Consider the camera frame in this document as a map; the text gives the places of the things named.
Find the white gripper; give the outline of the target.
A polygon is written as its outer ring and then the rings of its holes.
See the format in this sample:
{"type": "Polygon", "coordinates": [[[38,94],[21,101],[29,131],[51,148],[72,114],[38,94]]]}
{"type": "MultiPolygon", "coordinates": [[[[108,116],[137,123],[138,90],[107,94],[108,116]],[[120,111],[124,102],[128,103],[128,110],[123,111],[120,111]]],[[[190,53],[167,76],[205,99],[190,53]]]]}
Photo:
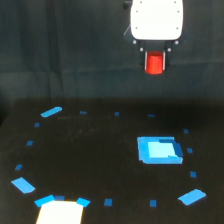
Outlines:
{"type": "MultiPolygon", "coordinates": [[[[123,36],[140,50],[163,51],[163,71],[166,52],[180,43],[183,33],[183,0],[125,0],[123,7],[130,10],[129,25],[123,36]]],[[[147,51],[144,53],[144,71],[147,51]]]]}

